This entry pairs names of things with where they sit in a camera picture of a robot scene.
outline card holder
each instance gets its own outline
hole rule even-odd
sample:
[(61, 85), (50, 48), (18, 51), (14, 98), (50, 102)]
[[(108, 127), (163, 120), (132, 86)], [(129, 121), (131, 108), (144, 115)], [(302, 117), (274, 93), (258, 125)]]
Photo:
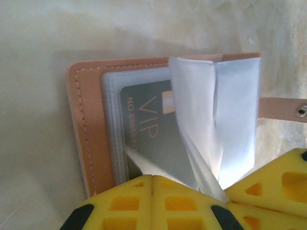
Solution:
[(102, 77), (103, 102), (105, 103), (105, 114), (109, 121), (107, 122), (109, 146), (110, 152), (113, 153), (112, 167), (113, 171), (117, 172), (113, 175), (116, 185), (128, 180), (119, 92), (127, 86), (169, 80), (169, 76), (169, 69), (164, 67), (106, 73)]
[[(260, 57), (259, 53), (198, 55), (200, 60), (236, 60)], [(103, 60), (73, 64), (67, 75), (67, 90), (87, 195), (114, 187), (114, 175), (102, 100), (101, 77), (107, 72), (166, 67), (167, 57)], [(307, 123), (299, 117), (306, 99), (260, 98), (259, 119), (280, 119)]]

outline wallet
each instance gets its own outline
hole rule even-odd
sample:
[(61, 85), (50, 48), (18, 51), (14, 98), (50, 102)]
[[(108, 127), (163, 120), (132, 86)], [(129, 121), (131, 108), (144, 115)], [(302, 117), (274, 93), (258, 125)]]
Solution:
[[(260, 57), (260, 53), (198, 55), (184, 58), (222, 62), (258, 57)], [(107, 73), (138, 69), (159, 68), (165, 71), (164, 67), (167, 66), (168, 58), (158, 57), (79, 62), (70, 67), (67, 75), (67, 89), (88, 197), (127, 180), (127, 176), (124, 174), (114, 173), (115, 168), (110, 151), (110, 145), (114, 143), (110, 138), (114, 135), (109, 135), (110, 123), (106, 119), (106, 114), (110, 114), (111, 111), (108, 109), (109, 106), (106, 106), (106, 99), (104, 98), (107, 92), (102, 83), (108, 81), (108, 77), (104, 79), (104, 76), (108, 76)], [(161, 79), (157, 83), (161, 85), (157, 85), (157, 87), (165, 87), (165, 90), (161, 91), (161, 96), (165, 99), (162, 112), (167, 114), (174, 111), (170, 101), (172, 95), (169, 90), (170, 85), (164, 82), (166, 79), (163, 78), (163, 74), (160, 76)], [(125, 87), (120, 90), (122, 96), (124, 96)], [(258, 119), (267, 118), (307, 123), (306, 104), (306, 99), (260, 98)], [(146, 131), (152, 131), (152, 135), (154, 135), (154, 128)]]

